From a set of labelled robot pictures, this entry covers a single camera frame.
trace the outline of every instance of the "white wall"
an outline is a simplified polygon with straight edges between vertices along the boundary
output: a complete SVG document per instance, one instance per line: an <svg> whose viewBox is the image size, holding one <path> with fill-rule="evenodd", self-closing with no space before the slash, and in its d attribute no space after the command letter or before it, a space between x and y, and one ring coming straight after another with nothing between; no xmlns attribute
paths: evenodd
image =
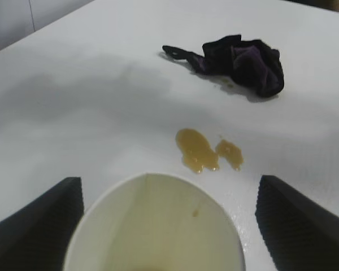
<svg viewBox="0 0 339 271"><path fill-rule="evenodd" d="M35 30L58 20L92 0L30 0Z"/></svg>
<svg viewBox="0 0 339 271"><path fill-rule="evenodd" d="M0 50L92 0L0 0Z"/></svg>
<svg viewBox="0 0 339 271"><path fill-rule="evenodd" d="M33 32L28 0L0 0L0 50Z"/></svg>

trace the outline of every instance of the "cup rim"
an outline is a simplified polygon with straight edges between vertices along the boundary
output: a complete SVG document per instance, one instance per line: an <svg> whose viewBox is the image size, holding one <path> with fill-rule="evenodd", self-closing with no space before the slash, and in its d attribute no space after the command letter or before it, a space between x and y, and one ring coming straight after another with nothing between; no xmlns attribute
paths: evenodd
<svg viewBox="0 0 339 271"><path fill-rule="evenodd" d="M68 270L68 264L69 264L69 260L72 256L73 253L73 248L75 245L75 240L77 239L81 228L83 227L85 221L88 219L88 217L90 216L90 214L93 212L94 209L96 209L98 207L98 205L111 193L113 193L117 188L123 186L124 184L133 181L135 179L138 179L142 176L148 176L148 175L157 175L157 176L167 176L167 177L172 177L175 179L178 179L179 181L185 182L188 185L195 187L196 189L198 189L200 192L204 193L205 196L207 196L210 200L212 200L222 211L223 215L226 217L228 224L232 227L232 229L234 230L234 232L236 233L237 236L237 245L238 245L238 254L239 257L241 258L240 261L242 263L242 271L246 270L246 264L245 264L245 255L244 255L244 249L242 247L242 243L241 243L241 239L240 239L240 235L238 234L238 231L235 227L235 224L233 222L233 220L231 219L230 215L228 214L228 212L226 212L226 210L224 209L224 207L217 202L211 195L208 194L207 191L205 191L204 189L200 188L196 183L187 180L184 177L181 176L177 176L175 174L168 174L168 173L160 173L160 172L143 172L140 174L135 174L132 177L128 177L126 179L123 179L119 182L117 182L116 184L114 184L113 186L110 186L109 188L107 188L105 190L105 192L103 192L95 201L94 203L88 208L87 211L84 212L83 216L81 217L80 221L78 222L74 233L72 234L70 240L69 240L69 244L67 246L66 249L66 254L64 257L64 264L62 267L62 271L67 271Z"/></svg>

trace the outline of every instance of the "liquid stain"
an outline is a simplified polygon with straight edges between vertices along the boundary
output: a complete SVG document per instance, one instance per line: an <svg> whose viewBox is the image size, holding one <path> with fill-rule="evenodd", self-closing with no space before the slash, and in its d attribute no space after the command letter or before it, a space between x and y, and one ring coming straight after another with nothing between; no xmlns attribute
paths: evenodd
<svg viewBox="0 0 339 271"><path fill-rule="evenodd" d="M207 139L194 129L179 130L176 142L183 154L183 163L195 173L201 173L203 168L211 171L219 169L219 155L215 153Z"/></svg>
<svg viewBox="0 0 339 271"><path fill-rule="evenodd" d="M227 162L234 170L240 171L240 166L244 162L244 158L242 157L242 152L239 147L222 139L221 142L216 146L216 153L220 157L226 158Z"/></svg>

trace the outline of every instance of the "black object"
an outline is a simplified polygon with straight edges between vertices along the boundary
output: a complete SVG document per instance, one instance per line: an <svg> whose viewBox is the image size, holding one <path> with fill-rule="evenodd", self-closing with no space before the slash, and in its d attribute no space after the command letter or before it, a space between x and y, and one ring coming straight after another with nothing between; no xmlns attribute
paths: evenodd
<svg viewBox="0 0 339 271"><path fill-rule="evenodd" d="M255 89L256 95L263 98L284 88L280 53L261 40L242 41L241 35L226 36L205 43L205 57L167 45L162 49L174 59L186 59L197 73L228 75L235 83Z"/></svg>
<svg viewBox="0 0 339 271"><path fill-rule="evenodd" d="M274 176L260 181L255 215L279 271L339 271L339 217Z"/></svg>
<svg viewBox="0 0 339 271"><path fill-rule="evenodd" d="M66 178L0 222L0 271L59 271L84 213L80 178Z"/></svg>

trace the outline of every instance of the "black cloth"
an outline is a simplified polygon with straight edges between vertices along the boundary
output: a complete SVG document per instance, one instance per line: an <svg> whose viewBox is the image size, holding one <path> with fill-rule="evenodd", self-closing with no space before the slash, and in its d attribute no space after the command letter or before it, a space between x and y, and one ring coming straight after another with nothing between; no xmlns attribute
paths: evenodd
<svg viewBox="0 0 339 271"><path fill-rule="evenodd" d="M239 84L266 98L284 88L280 53L261 40L242 41L241 35L226 36L202 46L205 56L164 45L170 57L186 59L195 72L203 75L227 75Z"/></svg>

